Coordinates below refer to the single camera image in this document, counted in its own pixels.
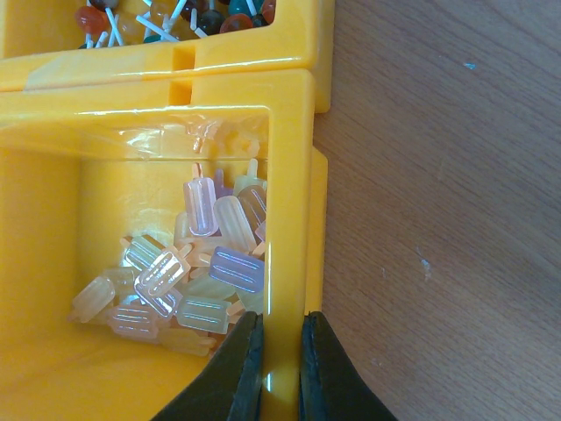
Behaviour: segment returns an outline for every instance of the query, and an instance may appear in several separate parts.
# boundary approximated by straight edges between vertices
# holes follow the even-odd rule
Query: popsicle-shaped plastic piece
[[[266,192],[261,186],[248,186],[239,192],[238,199],[249,226],[255,232],[266,219]]]
[[[217,343],[214,338],[204,338],[190,329],[160,329],[158,333],[160,343],[170,351],[190,353],[204,357]]]
[[[177,309],[177,323],[200,331],[225,334],[228,332],[230,303],[200,296],[186,296]]]
[[[237,289],[256,293],[263,290],[265,263],[226,247],[217,247],[210,260],[209,275]]]
[[[162,250],[154,263],[138,276],[143,291],[154,298],[164,296],[191,269],[185,257],[192,248],[187,244],[181,251],[173,246]]]
[[[107,276],[97,276],[72,300],[70,321],[79,319],[87,323],[115,298],[115,287]]]
[[[107,324],[117,335],[129,339],[155,339],[158,336],[158,315],[138,304],[118,305],[110,311]]]
[[[257,227],[257,230],[255,230],[255,235],[257,235],[261,241],[265,241],[266,221],[263,221],[263,224],[259,224],[259,226]]]
[[[178,284],[176,287],[184,296],[201,296],[213,298],[215,300],[225,300],[236,293],[236,289],[224,282],[220,282],[209,274],[199,276],[185,284]]]
[[[235,196],[221,197],[214,206],[220,232],[230,241],[230,247],[239,252],[249,253],[257,243],[252,228],[245,217],[242,205]]]
[[[124,259],[139,271],[146,270],[161,253],[157,244],[152,237],[134,237],[124,251]]]
[[[218,224],[212,210],[217,193],[212,179],[202,177],[201,164],[193,164],[193,181],[183,184],[183,192],[191,233],[199,237],[214,234]]]
[[[230,246],[230,241],[225,237],[205,237],[203,239],[200,237],[186,237],[185,239],[179,239],[176,245],[178,248],[181,248],[187,244],[193,246],[193,250],[185,258],[187,263],[192,268],[202,268],[209,265],[205,259],[201,259],[202,255],[212,255],[217,247]]]
[[[261,186],[263,190],[266,190],[266,180],[257,177],[257,166],[256,159],[249,160],[247,175],[239,175],[234,182],[234,196],[237,196],[240,191],[248,186]]]
[[[138,276],[134,268],[105,269],[103,276],[110,279],[115,287],[115,294],[121,300],[125,296],[134,294],[134,280]]]
[[[182,212],[177,217],[175,217],[175,230],[174,230],[174,245],[177,246],[177,242],[180,239],[191,236],[191,231],[189,230],[189,221],[187,212]]]
[[[236,294],[246,311],[255,311],[257,314],[263,313],[263,291],[253,294],[242,289],[236,289]]]
[[[221,168],[218,168],[214,173],[214,189],[217,193],[217,199],[234,194],[234,189],[224,186],[224,170]]]
[[[162,318],[169,320],[177,311],[183,294],[175,288],[171,288],[163,296],[150,296],[139,278],[134,282],[134,290],[141,300],[152,307]]]

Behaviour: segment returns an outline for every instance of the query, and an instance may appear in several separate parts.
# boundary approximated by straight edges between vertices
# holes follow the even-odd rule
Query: wooden table
[[[323,309],[401,420],[561,419],[561,2],[338,1]]]

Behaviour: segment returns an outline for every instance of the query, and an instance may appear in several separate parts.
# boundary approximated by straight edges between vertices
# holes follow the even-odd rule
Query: brown wooden desk
[[[402,421],[561,417],[561,2],[339,0],[323,309]]]

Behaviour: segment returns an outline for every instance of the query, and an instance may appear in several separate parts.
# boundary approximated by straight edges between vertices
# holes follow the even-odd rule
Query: purple plastic piece
[[[227,247],[217,247],[210,259],[209,275],[247,292],[263,290],[265,263]]]

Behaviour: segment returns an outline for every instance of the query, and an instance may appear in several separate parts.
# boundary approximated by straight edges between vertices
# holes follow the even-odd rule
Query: plastic bin compartment
[[[0,61],[0,91],[306,68],[316,79],[316,112],[330,107],[335,0],[278,0],[273,24],[263,28],[77,50],[84,34],[74,14],[85,3],[0,0],[0,58],[12,58]],[[147,10],[142,0],[120,4],[135,14]]]
[[[257,140],[268,180],[262,411],[296,419],[303,315],[322,291],[327,162],[312,148],[313,114],[304,70],[2,94],[0,418],[148,419],[200,373],[207,358],[66,316],[119,262],[120,237],[170,241],[194,161],[232,182]]]

